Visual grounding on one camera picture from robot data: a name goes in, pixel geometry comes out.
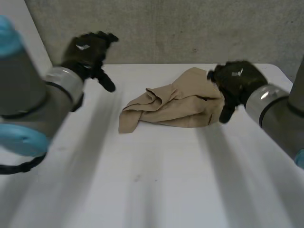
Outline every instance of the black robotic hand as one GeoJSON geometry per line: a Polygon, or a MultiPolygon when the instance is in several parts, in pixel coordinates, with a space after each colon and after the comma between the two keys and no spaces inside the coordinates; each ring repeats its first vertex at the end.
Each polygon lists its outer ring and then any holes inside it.
{"type": "Polygon", "coordinates": [[[77,73],[83,81],[89,77],[97,78],[107,91],[114,92],[114,83],[101,67],[111,43],[117,41],[112,33],[101,31],[75,37],[64,53],[61,66],[77,73]]]}
{"type": "Polygon", "coordinates": [[[207,78],[218,85],[225,98],[225,105],[219,121],[227,123],[235,107],[246,106],[250,95],[259,87],[267,85],[266,78],[248,61],[227,62],[224,66],[217,65],[209,71],[207,78]]]}

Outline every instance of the concrete wall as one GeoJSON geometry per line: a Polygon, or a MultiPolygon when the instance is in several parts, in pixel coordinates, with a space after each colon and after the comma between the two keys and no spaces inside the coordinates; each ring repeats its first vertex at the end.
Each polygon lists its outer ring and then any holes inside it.
{"type": "Polygon", "coordinates": [[[223,63],[248,59],[293,80],[304,54],[302,0],[25,0],[51,60],[73,36],[121,41],[107,63],[223,63]]]}

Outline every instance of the robotic hand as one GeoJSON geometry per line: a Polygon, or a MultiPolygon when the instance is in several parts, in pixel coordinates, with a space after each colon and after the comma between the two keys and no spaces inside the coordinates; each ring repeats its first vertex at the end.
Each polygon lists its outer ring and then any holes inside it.
{"type": "Polygon", "coordinates": [[[249,116],[304,169],[304,60],[290,94],[269,84],[247,61],[227,62],[208,72],[225,98],[219,121],[227,123],[243,104],[249,116]]]}
{"type": "Polygon", "coordinates": [[[67,114],[82,105],[85,80],[97,78],[107,91],[115,90],[101,67],[109,47],[117,41],[113,34],[103,32],[74,38],[62,63],[42,80],[20,36],[0,16],[0,145],[34,157],[19,166],[0,165],[0,174],[27,172],[43,161],[67,114]]]}
{"type": "MultiPolygon", "coordinates": [[[[97,78],[106,91],[114,92],[114,83],[101,67],[108,48],[118,40],[112,33],[105,34],[101,31],[73,38],[64,53],[61,67],[75,72],[83,82],[88,78],[97,78]]],[[[81,107],[83,99],[82,94],[73,112],[81,107]]]]}
{"type": "Polygon", "coordinates": [[[225,105],[219,118],[224,124],[230,120],[235,107],[240,104],[246,107],[250,95],[261,86],[267,85],[262,73],[247,61],[217,65],[214,71],[208,72],[207,78],[217,84],[225,98],[225,105]]]}

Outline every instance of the crumpled cloth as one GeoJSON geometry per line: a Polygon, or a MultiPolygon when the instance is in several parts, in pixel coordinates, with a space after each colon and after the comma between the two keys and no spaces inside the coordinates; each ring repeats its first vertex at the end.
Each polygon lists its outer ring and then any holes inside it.
{"type": "Polygon", "coordinates": [[[119,116],[119,133],[132,133],[138,122],[147,121],[175,127],[204,127],[219,120],[224,97],[207,72],[199,68],[185,71],[172,84],[130,101],[119,116]]]}

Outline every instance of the cloth fold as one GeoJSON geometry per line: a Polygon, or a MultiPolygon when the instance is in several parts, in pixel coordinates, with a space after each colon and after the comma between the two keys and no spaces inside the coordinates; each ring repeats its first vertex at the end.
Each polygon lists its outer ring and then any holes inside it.
{"type": "Polygon", "coordinates": [[[224,97],[207,72],[199,68],[185,71],[172,84],[132,100],[119,116],[119,133],[131,133],[138,122],[147,121],[176,127],[203,127],[219,120],[224,97]]]}

